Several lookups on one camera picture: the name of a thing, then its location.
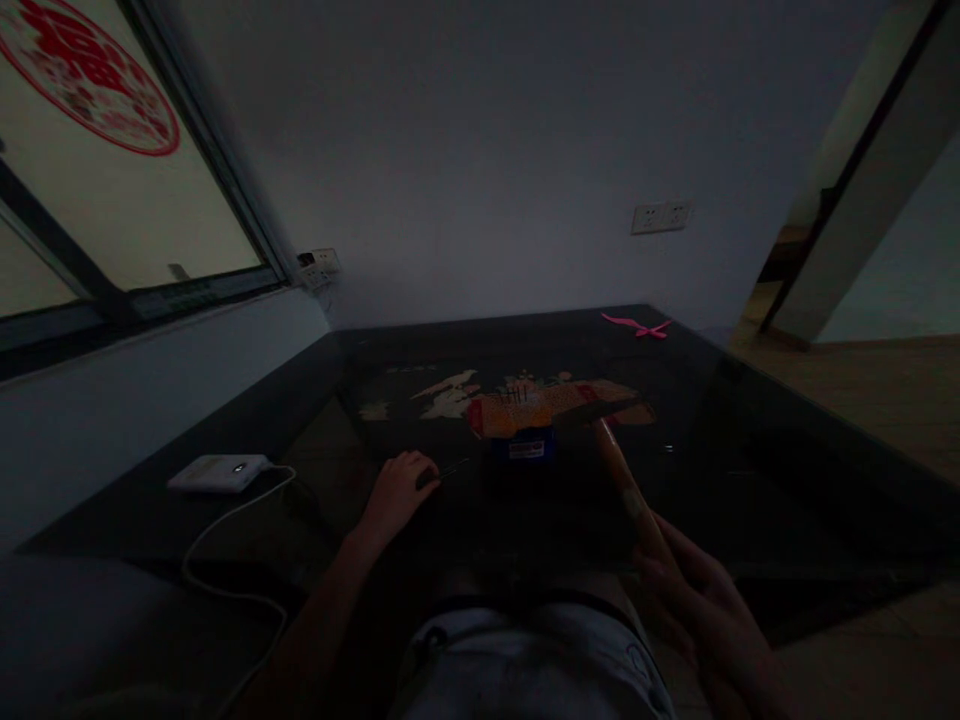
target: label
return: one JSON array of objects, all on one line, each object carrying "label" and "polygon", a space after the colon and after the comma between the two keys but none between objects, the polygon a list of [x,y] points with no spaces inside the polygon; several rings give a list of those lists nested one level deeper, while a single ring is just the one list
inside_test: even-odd
[{"label": "label", "polygon": [[510,445],[511,460],[530,460],[543,457],[546,453],[546,443],[543,440],[534,440],[528,443],[512,443]]},{"label": "label", "polygon": [[37,92],[104,140],[169,155],[180,128],[146,71],[92,20],[62,0],[0,5],[0,52]]}]

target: pink ribbon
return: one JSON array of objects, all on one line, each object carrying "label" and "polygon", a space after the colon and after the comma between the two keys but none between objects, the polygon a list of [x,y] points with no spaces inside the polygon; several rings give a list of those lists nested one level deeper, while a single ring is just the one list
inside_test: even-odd
[{"label": "pink ribbon", "polygon": [[636,337],[643,337],[644,335],[650,335],[650,337],[655,337],[657,340],[663,340],[667,334],[661,332],[667,325],[673,322],[673,320],[667,320],[665,323],[657,325],[655,328],[648,328],[644,325],[641,325],[636,320],[631,320],[630,318],[612,318],[606,313],[600,313],[603,315],[603,319],[608,322],[612,322],[616,325],[628,325],[632,328],[635,328],[637,331]]}]

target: right hand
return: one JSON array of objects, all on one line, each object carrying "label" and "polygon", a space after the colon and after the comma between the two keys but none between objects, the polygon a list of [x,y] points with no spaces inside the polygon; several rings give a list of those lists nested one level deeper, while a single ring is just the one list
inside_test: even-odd
[{"label": "right hand", "polygon": [[725,677],[756,716],[793,716],[780,663],[733,578],[686,535],[654,517],[684,577],[639,548],[634,562],[647,587],[693,639],[701,677],[711,672]]},{"label": "right hand", "polygon": [[[418,488],[417,480],[424,472],[434,479]],[[440,487],[439,475],[437,464],[421,452],[403,452],[387,460],[355,532],[382,552],[423,501]]]}]

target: charging cable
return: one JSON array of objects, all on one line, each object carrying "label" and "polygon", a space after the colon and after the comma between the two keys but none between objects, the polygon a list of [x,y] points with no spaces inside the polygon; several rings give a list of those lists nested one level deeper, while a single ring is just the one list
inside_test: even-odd
[{"label": "charging cable", "polygon": [[230,707],[233,705],[236,699],[240,696],[240,693],[243,692],[243,689],[247,686],[247,683],[249,683],[250,680],[253,679],[254,675],[260,672],[260,669],[264,665],[266,665],[267,660],[270,658],[271,655],[273,655],[273,651],[277,649],[277,644],[280,642],[280,638],[283,636],[283,629],[287,625],[287,611],[284,609],[284,607],[280,603],[268,597],[264,597],[263,595],[232,592],[230,590],[223,590],[221,588],[217,588],[217,587],[214,587],[213,585],[209,585],[208,583],[203,582],[203,580],[198,579],[191,572],[190,557],[193,555],[194,551],[197,549],[197,546],[200,545],[200,542],[207,535],[209,535],[210,531],[213,530],[215,527],[217,527],[220,523],[222,523],[228,517],[232,517],[233,515],[236,515],[238,512],[242,510],[246,510],[251,505],[255,505],[261,500],[264,500],[270,495],[273,495],[275,492],[277,492],[281,488],[284,488],[287,485],[289,485],[293,481],[293,479],[297,476],[297,471],[294,470],[289,465],[272,465],[264,469],[269,469],[271,467],[281,469],[281,470],[287,470],[289,471],[290,475],[289,477],[287,477],[286,480],[281,482],[279,485],[276,485],[275,487],[270,488],[262,495],[258,495],[257,497],[255,497],[253,500],[249,500],[245,502],[243,505],[240,505],[239,507],[235,507],[233,510],[230,510],[229,512],[224,513],[223,515],[218,517],[216,520],[214,520],[212,523],[210,523],[202,533],[197,535],[197,539],[194,540],[193,543],[190,545],[190,547],[187,549],[187,552],[183,556],[183,563],[180,565],[180,574],[183,576],[183,579],[187,583],[194,585],[200,588],[201,590],[206,590],[208,593],[211,593],[213,595],[219,595],[220,597],[231,598],[233,600],[252,600],[254,602],[261,603],[262,605],[267,605],[268,607],[273,608],[277,612],[277,614],[280,616],[280,625],[277,627],[277,632],[274,634],[273,640],[270,642],[270,646],[267,648],[267,651],[263,654],[263,657],[260,658],[257,664],[254,665],[252,668],[250,668],[250,671],[243,676],[240,682],[237,683],[236,687],[227,696],[227,699],[224,700],[223,703],[220,705],[220,708],[217,710],[216,715],[214,715],[214,718],[216,720],[219,720],[219,718],[222,718],[227,714],[227,712],[230,710]]}]

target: tiled floor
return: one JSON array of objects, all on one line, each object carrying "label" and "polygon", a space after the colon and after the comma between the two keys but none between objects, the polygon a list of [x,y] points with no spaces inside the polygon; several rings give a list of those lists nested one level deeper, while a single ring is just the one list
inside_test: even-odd
[{"label": "tiled floor", "polygon": [[[756,331],[777,284],[758,286],[730,351],[960,483],[960,345],[801,353]],[[946,584],[779,651],[810,717],[960,717],[960,584]],[[681,718],[709,717],[669,650]]]}]

